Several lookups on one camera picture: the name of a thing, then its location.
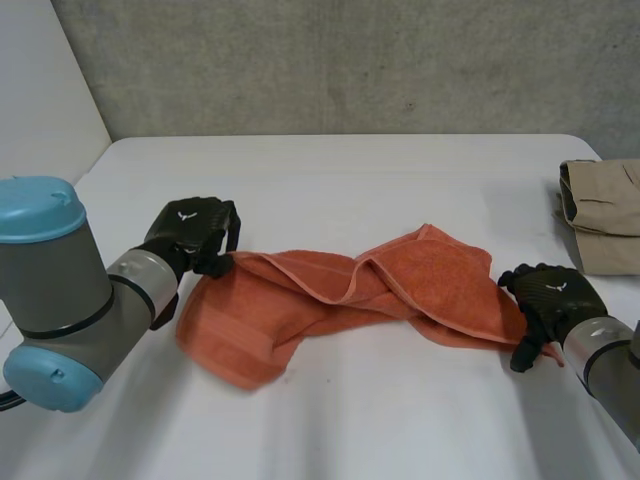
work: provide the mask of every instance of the black ring band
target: black ring band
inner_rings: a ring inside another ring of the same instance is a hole
[[[153,300],[151,300],[149,294],[142,288],[140,288],[140,285],[138,285],[137,283],[133,283],[126,277],[121,277],[120,275],[115,275],[113,273],[109,275],[109,279],[112,282],[122,283],[123,285],[126,285],[131,290],[136,292],[136,294],[144,301],[145,305],[149,309],[149,312],[151,312],[151,321],[153,322],[153,320],[156,319],[156,306],[153,304]]]
[[[20,333],[22,333],[24,337],[32,338],[34,340],[50,340],[53,338],[60,338],[66,335],[71,335],[72,333],[76,333],[76,332],[79,332],[80,330],[84,330],[85,328],[90,327],[91,325],[96,323],[98,320],[100,320],[102,317],[104,317],[107,314],[107,312],[111,310],[111,307],[113,307],[115,298],[116,298],[115,292],[113,290],[113,287],[111,287],[111,295],[109,296],[107,303],[105,303],[102,307],[100,307],[100,309],[97,312],[95,312],[93,315],[90,315],[84,320],[80,320],[79,322],[76,322],[73,325],[67,325],[66,327],[60,327],[60,328],[56,328],[55,330],[48,330],[46,332],[31,332],[29,330],[23,330],[22,328],[19,328],[19,327],[18,329],[20,330]]]
[[[589,388],[589,373],[591,372],[591,367],[593,367],[593,364],[596,363],[596,360],[598,360],[609,350],[613,350],[614,348],[629,344],[631,344],[631,340],[617,340],[615,342],[608,343],[601,349],[597,350],[593,355],[591,355],[591,357],[589,357],[589,360],[587,360],[587,364],[584,366],[584,372],[582,372],[582,378],[584,379],[584,384],[587,386],[587,388]]]

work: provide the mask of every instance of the table surface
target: table surface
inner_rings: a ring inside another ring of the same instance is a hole
[[[564,135],[141,138],[112,145],[77,190],[107,264],[166,202],[215,195],[237,204],[241,249],[356,255],[433,223],[491,252],[496,278],[571,264],[553,210],[558,165],[576,158],[598,157]],[[639,280],[593,283],[631,325]],[[307,340],[247,393],[194,365],[174,327],[147,334],[84,411],[0,414],[0,477],[640,477],[635,450],[548,359],[517,375],[508,355],[442,347],[399,322]],[[0,354],[18,341],[10,329]]]

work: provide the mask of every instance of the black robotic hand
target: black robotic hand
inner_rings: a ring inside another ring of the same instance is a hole
[[[240,236],[240,217],[234,203],[194,197],[169,202],[151,225],[145,244],[171,244],[186,259],[185,271],[218,278],[233,267],[230,255],[219,254],[225,236],[226,253],[234,251]]]
[[[607,315],[589,281],[572,268],[523,264],[504,272],[498,285],[516,297],[527,320],[527,333],[511,357],[511,369],[516,372],[531,368],[545,343],[562,344],[579,323]]]

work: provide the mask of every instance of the khaki pants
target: khaki pants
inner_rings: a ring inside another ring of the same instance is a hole
[[[584,272],[640,274],[640,160],[565,162],[560,187]]]

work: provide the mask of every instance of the light blue cap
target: light blue cap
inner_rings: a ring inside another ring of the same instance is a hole
[[[3,373],[26,401],[61,412],[83,409],[104,386],[98,375],[72,358],[26,345],[11,351]]]
[[[36,243],[80,228],[87,214],[69,182],[55,177],[0,180],[0,243]]]

